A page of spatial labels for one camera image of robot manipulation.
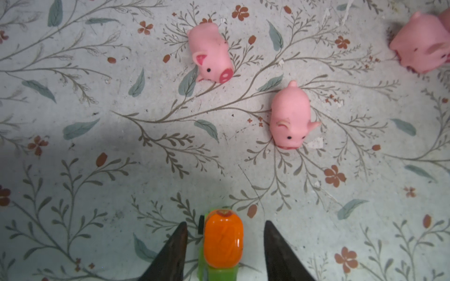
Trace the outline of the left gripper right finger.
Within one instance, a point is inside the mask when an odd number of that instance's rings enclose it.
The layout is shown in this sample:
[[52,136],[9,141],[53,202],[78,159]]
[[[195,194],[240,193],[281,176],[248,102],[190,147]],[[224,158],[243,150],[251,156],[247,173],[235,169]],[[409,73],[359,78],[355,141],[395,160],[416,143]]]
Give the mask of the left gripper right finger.
[[264,252],[269,281],[314,281],[275,225],[264,227]]

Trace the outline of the green toy car orange top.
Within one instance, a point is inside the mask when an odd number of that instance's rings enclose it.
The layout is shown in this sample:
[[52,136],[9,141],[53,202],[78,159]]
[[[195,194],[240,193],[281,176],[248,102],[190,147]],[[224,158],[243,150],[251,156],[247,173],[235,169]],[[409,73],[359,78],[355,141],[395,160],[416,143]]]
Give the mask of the green toy car orange top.
[[199,248],[200,281],[236,281],[243,256],[244,226],[230,209],[216,209],[200,216],[198,234],[203,237]]

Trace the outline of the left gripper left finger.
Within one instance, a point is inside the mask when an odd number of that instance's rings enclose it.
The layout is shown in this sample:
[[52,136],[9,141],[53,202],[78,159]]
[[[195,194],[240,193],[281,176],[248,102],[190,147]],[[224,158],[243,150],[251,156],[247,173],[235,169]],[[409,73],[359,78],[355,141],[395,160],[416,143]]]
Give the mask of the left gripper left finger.
[[138,281],[182,281],[187,241],[187,223],[182,222]]

